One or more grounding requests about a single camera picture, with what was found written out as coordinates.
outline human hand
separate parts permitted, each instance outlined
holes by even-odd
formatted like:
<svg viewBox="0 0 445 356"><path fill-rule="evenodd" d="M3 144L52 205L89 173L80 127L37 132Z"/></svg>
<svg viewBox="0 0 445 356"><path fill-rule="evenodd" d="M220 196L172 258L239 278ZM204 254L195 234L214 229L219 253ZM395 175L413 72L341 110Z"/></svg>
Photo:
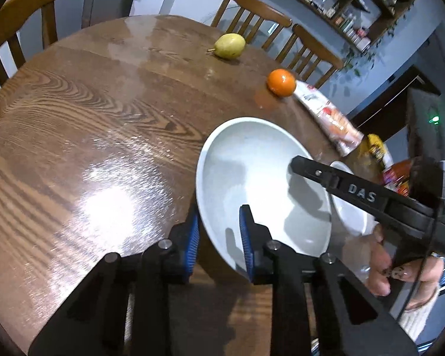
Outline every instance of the human hand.
<svg viewBox="0 0 445 356"><path fill-rule="evenodd" d="M366 281L366 286L376 296L387 296L390 293L389 280L387 279L389 275L401 281L414 282L422 262L422 259L419 259L405 263L392 269L391 273L392 259L381 245L383 239L382 227L377 225L371 236L371 260L369 263L371 269ZM431 299L442 277L443 269L443 259L437 257L427 258L419 279L419 289L407 304L407 310L417 308Z"/></svg>

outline pear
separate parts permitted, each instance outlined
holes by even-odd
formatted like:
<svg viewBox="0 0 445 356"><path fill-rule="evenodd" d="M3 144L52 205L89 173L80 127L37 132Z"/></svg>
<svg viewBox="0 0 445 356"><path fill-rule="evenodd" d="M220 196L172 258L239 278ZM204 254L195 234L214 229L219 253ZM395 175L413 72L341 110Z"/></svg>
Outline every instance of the pear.
<svg viewBox="0 0 445 356"><path fill-rule="evenodd" d="M244 47L246 41L240 34L223 34L215 43L213 49L208 49L208 52L213 52L216 56L223 59L237 59Z"/></svg>

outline round wooden table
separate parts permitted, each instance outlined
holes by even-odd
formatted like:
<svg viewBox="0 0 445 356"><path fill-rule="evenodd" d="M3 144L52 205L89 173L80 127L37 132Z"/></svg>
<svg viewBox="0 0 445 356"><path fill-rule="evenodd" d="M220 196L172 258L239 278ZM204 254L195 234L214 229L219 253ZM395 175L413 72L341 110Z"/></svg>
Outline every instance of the round wooden table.
<svg viewBox="0 0 445 356"><path fill-rule="evenodd" d="M221 123L261 117L316 160L339 157L294 98L268 92L278 64L264 51L207 54L220 35L177 16L101 23L0 91L0 323L23 351L105 253L141 252L185 219L200 148ZM191 282L170 293L178 355L269 354L270 287L238 278L204 236Z"/></svg>

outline white plate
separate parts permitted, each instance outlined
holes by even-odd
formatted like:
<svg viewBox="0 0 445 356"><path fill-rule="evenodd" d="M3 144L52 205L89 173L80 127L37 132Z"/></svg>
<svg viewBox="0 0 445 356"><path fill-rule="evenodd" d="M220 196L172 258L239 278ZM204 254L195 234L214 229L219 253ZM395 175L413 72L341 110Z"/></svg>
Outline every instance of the white plate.
<svg viewBox="0 0 445 356"><path fill-rule="evenodd" d="M331 233L325 189L290 174L293 157L311 159L288 132L266 120L232 119L212 132L198 160L196 199L203 225L221 257L245 274L239 208L296 252L319 256Z"/></svg>
<svg viewBox="0 0 445 356"><path fill-rule="evenodd" d="M352 174L350 168L342 162L334 161L331 165L335 169L345 171ZM366 226L368 223L368 213L353 204L338 198L333 197L333 204L335 205L336 212L340 217L341 223L346 230L352 235L363 235L366 233Z"/></svg>

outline screw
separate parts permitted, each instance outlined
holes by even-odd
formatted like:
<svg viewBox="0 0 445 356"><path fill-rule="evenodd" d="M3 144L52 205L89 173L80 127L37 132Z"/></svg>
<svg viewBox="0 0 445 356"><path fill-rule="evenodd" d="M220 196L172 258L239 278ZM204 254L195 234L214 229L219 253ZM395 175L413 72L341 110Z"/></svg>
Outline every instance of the screw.
<svg viewBox="0 0 445 356"><path fill-rule="evenodd" d="M171 245L173 245L173 242L168 239L160 240L158 242L158 247L164 250L171 248Z"/></svg>
<svg viewBox="0 0 445 356"><path fill-rule="evenodd" d="M326 263L329 263L329 264L332 264L332 263L334 263L336 261L336 257L333 256L332 254L328 253L328 252L323 253L321 255L321 259L323 260L323 262L326 262Z"/></svg>
<svg viewBox="0 0 445 356"><path fill-rule="evenodd" d="M117 254L117 253L107 253L104 256L104 261L106 261L107 263L114 263L115 261L117 261L117 258L119 258L119 254Z"/></svg>
<svg viewBox="0 0 445 356"><path fill-rule="evenodd" d="M278 250L282 246L280 242L274 240L267 241L266 245L270 250Z"/></svg>

